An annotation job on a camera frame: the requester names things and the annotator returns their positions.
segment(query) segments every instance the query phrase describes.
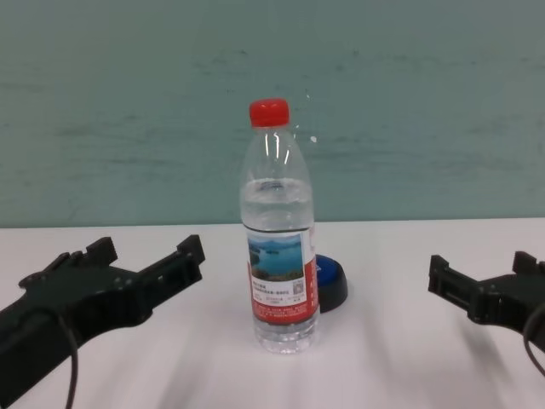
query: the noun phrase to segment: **table surface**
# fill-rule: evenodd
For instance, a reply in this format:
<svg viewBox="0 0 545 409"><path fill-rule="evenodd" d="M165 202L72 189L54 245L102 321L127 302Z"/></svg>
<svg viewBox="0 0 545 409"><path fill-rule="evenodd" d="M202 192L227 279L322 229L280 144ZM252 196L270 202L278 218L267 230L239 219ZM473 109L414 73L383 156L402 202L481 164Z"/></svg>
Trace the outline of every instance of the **table surface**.
<svg viewBox="0 0 545 409"><path fill-rule="evenodd" d="M543 232L541 219L318 223L318 252L344 267L349 296L322 315L318 341L291 356L254 339L237 225L0 230L0 300L99 237L112 236L115 265L138 270L198 233L204 279L144 325L79 350L76 408L541 409L544 380L522 337L472 324L427 292L427 271L440 254L476 279L508 273L516 250L545 259ZM67 360L11 407L64 407L69 375Z"/></svg>

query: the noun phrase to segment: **plastic bottle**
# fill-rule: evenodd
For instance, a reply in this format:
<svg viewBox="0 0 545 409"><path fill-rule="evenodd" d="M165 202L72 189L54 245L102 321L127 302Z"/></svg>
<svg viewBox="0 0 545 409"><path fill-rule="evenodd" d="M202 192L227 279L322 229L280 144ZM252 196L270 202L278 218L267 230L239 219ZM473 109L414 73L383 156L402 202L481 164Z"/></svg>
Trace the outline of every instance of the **plastic bottle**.
<svg viewBox="0 0 545 409"><path fill-rule="evenodd" d="M288 103L255 101L250 119L255 136L242 171L240 213L255 335L265 349L293 354L312 343L319 316L313 190L287 128Z"/></svg>

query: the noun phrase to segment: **blue object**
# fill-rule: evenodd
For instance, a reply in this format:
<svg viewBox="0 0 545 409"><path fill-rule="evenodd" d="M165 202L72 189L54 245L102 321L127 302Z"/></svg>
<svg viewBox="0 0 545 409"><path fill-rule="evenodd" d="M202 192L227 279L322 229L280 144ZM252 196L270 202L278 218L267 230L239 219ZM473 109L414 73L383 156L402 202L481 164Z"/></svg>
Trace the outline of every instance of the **blue object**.
<svg viewBox="0 0 545 409"><path fill-rule="evenodd" d="M347 277L341 264L332 258L316 255L318 299L320 313L327 313L340 306L348 297Z"/></svg>
<svg viewBox="0 0 545 409"><path fill-rule="evenodd" d="M330 284L337 276L336 261L332 258L317 254L316 273L318 275L318 287Z"/></svg>

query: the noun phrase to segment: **green wall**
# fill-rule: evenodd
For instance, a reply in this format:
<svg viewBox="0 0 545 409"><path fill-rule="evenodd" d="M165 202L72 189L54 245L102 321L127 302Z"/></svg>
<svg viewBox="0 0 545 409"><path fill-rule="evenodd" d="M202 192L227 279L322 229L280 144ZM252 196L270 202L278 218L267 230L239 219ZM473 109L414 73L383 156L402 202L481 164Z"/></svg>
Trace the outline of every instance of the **green wall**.
<svg viewBox="0 0 545 409"><path fill-rule="evenodd" d="M545 216L544 15L2 0L0 226L236 222L247 106L266 96L290 101L321 221Z"/></svg>

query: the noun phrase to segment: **cable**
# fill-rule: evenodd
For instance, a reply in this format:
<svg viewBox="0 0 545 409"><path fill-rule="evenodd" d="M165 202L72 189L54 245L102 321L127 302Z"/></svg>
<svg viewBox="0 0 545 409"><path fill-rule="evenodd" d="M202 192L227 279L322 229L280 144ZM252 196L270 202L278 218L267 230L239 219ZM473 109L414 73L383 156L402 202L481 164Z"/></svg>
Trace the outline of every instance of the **cable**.
<svg viewBox="0 0 545 409"><path fill-rule="evenodd" d="M74 337L74 333L70 326L66 323L65 319L62 317L61 314L59 314L57 311L51 309L51 308L34 308L33 310L29 311L28 314L24 314L23 317L21 317L19 321L19 325L22 325L26 320L28 320L29 317L31 317L34 314L45 314L48 315L48 317L52 318L57 322L61 330L63 331L66 340L68 341L68 345L70 347L70 356L72 357L72 369L71 369L71 375L70 375L70 385L68 387L68 396L66 398L66 405L65 409L72 409L74 405L74 398L76 397L76 387L77 387L77 368L78 368L78 359L77 359L77 342L76 338Z"/></svg>
<svg viewBox="0 0 545 409"><path fill-rule="evenodd" d="M526 320L525 327L522 331L522 339L525 343L525 350L528 356L530 357L531 363L534 364L537 370L545 377L545 368L543 368L542 364L539 363L539 361L537 360L536 356L534 355L530 347L531 333L536 329L538 320L542 319L544 314L545 314L545 303L537 307L534 310L534 312L530 314L530 317L528 317L528 320Z"/></svg>

